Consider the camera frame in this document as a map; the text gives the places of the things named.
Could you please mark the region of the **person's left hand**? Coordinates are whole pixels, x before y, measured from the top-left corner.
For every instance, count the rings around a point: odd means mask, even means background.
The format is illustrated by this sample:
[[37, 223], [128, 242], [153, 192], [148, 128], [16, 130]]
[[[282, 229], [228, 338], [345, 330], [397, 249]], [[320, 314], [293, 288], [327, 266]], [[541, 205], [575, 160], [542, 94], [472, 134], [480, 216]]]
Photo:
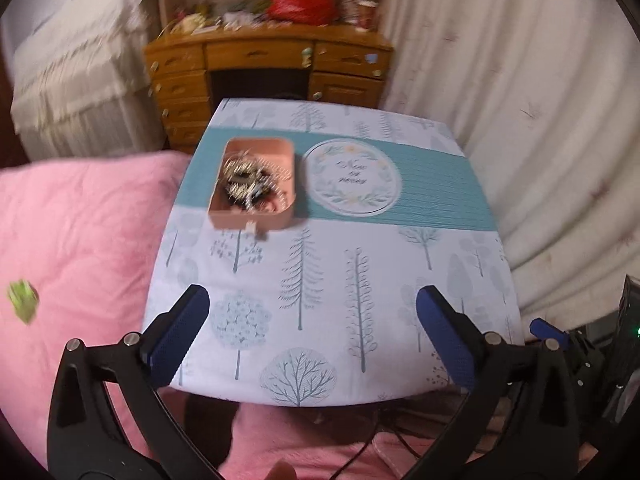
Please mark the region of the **person's left hand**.
[[297, 474], [289, 463], [279, 460], [265, 476], [265, 480], [297, 480]]

